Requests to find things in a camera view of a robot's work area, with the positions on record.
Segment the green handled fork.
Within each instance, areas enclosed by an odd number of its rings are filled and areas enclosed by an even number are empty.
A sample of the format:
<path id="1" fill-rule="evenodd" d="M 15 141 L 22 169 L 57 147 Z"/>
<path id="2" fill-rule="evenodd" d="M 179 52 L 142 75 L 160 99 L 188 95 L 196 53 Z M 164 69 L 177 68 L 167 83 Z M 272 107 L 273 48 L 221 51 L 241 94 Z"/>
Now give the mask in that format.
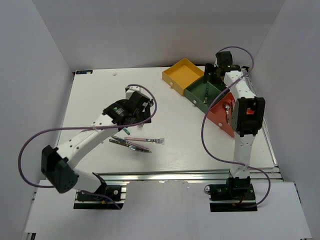
<path id="1" fill-rule="evenodd" d="M 207 102 L 208 102 L 209 88 L 210 88 L 210 84 L 207 81 L 206 86 L 205 86 L 205 95 L 204 95 L 204 101 L 203 101 L 204 104 L 207 104 Z"/>

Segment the dark handled spoon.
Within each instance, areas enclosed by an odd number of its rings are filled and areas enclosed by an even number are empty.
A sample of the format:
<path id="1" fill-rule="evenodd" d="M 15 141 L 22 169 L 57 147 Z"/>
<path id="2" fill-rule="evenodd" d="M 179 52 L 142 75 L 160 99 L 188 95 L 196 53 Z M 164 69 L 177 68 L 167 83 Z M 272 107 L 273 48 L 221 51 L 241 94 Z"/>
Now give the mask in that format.
<path id="1" fill-rule="evenodd" d="M 226 122 L 227 122 L 227 124 L 230 124 L 230 105 L 228 102 L 225 102 L 223 104 L 223 107 L 224 107 L 224 110 L 226 113 Z"/>

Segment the dark handled fork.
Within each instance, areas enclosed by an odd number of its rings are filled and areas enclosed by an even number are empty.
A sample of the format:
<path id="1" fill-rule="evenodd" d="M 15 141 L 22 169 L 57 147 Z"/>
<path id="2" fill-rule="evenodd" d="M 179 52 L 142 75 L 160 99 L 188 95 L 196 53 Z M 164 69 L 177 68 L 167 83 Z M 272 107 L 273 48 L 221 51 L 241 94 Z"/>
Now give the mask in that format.
<path id="1" fill-rule="evenodd" d="M 143 129 L 143 127 L 144 127 L 144 124 L 143 124 L 143 123 L 141 123 L 141 124 L 139 124 L 139 125 L 137 126 L 137 129 L 138 129 L 138 130 L 142 130 L 142 129 Z"/>

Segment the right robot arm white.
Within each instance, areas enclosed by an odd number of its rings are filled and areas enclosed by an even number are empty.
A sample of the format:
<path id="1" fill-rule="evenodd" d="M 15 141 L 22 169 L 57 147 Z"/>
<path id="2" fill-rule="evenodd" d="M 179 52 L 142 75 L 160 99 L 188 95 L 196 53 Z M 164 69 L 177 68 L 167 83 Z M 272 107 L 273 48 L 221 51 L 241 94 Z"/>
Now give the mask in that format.
<path id="1" fill-rule="evenodd" d="M 263 97 L 257 97 L 248 87 L 245 77 L 248 73 L 243 73 L 238 65 L 233 65 L 232 54 L 227 51 L 227 47 L 216 53 L 215 75 L 223 84 L 224 89 L 212 102 L 216 104 L 220 97 L 229 91 L 235 100 L 232 109 L 230 126 L 235 133 L 233 161 L 220 159 L 214 156 L 206 147 L 204 141 L 204 126 L 206 117 L 201 124 L 201 142 L 207 154 L 221 163 L 231 164 L 229 170 L 229 182 L 225 188 L 226 195 L 236 200 L 244 193 L 242 185 L 249 185 L 252 145 L 258 131 L 262 128 L 266 101 Z"/>

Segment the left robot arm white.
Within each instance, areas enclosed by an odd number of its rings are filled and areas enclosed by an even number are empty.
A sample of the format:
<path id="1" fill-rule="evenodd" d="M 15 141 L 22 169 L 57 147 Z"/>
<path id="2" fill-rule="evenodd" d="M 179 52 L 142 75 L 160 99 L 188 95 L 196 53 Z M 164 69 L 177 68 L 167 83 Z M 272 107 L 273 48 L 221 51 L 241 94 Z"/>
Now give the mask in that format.
<path id="1" fill-rule="evenodd" d="M 105 108 L 89 129 L 56 147 L 46 146 L 41 153 L 41 171 L 60 193 L 71 189 L 85 191 L 94 199 L 105 196 L 107 184 L 94 172 L 78 170 L 78 163 L 105 139 L 128 125 L 148 120 L 154 101 L 139 91 Z"/>

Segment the green container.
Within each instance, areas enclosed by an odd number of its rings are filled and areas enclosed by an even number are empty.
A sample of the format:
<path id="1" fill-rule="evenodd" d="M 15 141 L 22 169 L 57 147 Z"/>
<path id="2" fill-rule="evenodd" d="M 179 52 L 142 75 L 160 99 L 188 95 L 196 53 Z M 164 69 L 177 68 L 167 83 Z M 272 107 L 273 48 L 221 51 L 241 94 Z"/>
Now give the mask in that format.
<path id="1" fill-rule="evenodd" d="M 212 101 L 226 88 L 227 87 L 223 83 L 209 83 L 207 104 L 204 104 L 206 83 L 204 83 L 204 76 L 201 76 L 184 90 L 184 96 L 203 113 L 206 113 Z"/>

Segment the yellow container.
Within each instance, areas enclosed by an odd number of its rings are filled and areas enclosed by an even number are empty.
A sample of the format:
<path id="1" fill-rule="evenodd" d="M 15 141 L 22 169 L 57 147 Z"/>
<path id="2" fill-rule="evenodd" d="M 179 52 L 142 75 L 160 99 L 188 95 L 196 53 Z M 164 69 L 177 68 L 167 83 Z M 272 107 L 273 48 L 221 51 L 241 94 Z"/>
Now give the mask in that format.
<path id="1" fill-rule="evenodd" d="M 187 58 L 183 58 L 162 72 L 162 79 L 181 96 L 185 89 L 204 76 L 204 71 Z"/>

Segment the orange container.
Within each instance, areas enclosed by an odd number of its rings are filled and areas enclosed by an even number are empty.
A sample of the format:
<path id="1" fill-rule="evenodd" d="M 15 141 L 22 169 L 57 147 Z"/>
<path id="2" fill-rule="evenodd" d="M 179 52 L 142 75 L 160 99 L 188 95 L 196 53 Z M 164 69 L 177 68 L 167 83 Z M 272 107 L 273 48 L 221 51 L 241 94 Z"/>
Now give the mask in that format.
<path id="1" fill-rule="evenodd" d="M 230 105 L 229 117 L 230 124 L 227 124 L 226 111 L 224 109 L 224 103 L 227 102 Z M 231 92 L 227 93 L 221 100 L 218 101 L 210 110 L 207 115 L 207 119 L 218 126 L 222 131 L 228 134 L 230 137 L 235 137 L 235 132 L 231 127 L 231 119 L 233 114 L 233 107 L 236 102 Z"/>

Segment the left blue table label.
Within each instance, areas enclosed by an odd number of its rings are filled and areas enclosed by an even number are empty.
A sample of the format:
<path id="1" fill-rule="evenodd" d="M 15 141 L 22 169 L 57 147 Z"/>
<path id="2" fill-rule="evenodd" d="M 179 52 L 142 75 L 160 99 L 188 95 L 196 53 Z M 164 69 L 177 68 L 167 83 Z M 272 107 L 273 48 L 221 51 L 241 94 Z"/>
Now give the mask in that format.
<path id="1" fill-rule="evenodd" d="M 75 72 L 76 75 L 87 75 L 87 74 L 92 74 L 93 70 L 92 69 L 87 69 L 87 70 L 77 70 Z"/>

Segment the pink handled knife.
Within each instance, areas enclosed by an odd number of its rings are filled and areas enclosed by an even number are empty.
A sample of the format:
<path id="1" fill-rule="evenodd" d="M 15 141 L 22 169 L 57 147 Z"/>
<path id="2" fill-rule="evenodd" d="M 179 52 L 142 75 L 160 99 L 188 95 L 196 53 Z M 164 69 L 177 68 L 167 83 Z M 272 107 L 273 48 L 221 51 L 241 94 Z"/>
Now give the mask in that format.
<path id="1" fill-rule="evenodd" d="M 137 144 L 137 143 L 133 143 L 133 142 L 131 142 L 131 141 L 127 141 L 127 140 L 125 140 L 125 139 L 123 139 L 123 138 L 120 138 L 120 137 L 117 137 L 117 136 L 114 136 L 114 135 L 111 136 L 111 138 L 112 138 L 112 140 L 117 140 L 117 141 L 119 141 L 119 142 L 128 143 L 128 144 L 134 145 L 134 146 L 136 146 L 136 147 L 140 147 L 140 148 L 143 148 L 143 149 L 146 149 L 146 150 L 150 150 L 148 147 L 139 145 L 139 144 Z"/>

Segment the dark handled knife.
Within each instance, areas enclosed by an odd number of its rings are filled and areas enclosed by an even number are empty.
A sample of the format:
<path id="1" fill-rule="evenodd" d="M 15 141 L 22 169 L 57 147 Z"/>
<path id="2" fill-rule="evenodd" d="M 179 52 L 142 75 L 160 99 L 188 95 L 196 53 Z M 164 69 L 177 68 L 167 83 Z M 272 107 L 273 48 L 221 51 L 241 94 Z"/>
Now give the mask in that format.
<path id="1" fill-rule="evenodd" d="M 129 143 L 120 142 L 118 140 L 109 139 L 109 142 L 113 143 L 113 144 L 120 145 L 122 147 L 129 148 L 129 149 L 131 149 L 133 151 L 142 152 L 142 153 L 151 153 L 150 150 L 147 150 L 147 149 L 144 149 L 144 148 L 141 148 L 141 147 L 138 147 L 138 146 L 134 146 L 134 145 L 129 144 Z"/>

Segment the pink handled fork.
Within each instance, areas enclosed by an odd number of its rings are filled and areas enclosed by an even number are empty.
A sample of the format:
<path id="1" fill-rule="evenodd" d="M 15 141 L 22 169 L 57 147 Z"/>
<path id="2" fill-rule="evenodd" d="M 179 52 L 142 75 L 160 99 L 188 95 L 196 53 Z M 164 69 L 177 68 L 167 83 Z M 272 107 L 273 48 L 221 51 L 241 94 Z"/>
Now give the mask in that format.
<path id="1" fill-rule="evenodd" d="M 141 137 L 125 137 L 126 141 L 136 141 L 136 142 L 147 142 L 147 143 L 154 143 L 154 144 L 165 144 L 164 138 L 141 138 Z"/>

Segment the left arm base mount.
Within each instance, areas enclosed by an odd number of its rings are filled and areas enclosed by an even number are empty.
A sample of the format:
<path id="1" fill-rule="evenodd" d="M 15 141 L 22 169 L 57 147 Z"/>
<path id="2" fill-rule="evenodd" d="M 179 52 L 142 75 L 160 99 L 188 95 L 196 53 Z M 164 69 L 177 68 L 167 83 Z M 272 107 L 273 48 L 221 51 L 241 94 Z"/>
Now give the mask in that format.
<path id="1" fill-rule="evenodd" d="M 107 184 L 96 193 L 78 190 L 73 208 L 76 210 L 121 210 L 124 205 L 124 187 L 118 184 Z"/>

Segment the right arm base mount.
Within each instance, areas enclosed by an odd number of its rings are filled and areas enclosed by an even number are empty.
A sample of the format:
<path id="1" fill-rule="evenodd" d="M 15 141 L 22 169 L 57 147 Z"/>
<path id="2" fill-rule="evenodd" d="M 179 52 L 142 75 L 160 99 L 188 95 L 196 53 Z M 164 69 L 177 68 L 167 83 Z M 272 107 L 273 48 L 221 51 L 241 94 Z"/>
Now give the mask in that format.
<path id="1" fill-rule="evenodd" d="M 209 195 L 209 206 L 211 213 L 231 212 L 257 212 L 256 195 L 253 185 L 244 193 L 236 193 L 232 196 L 226 184 L 207 184 L 204 192 Z"/>

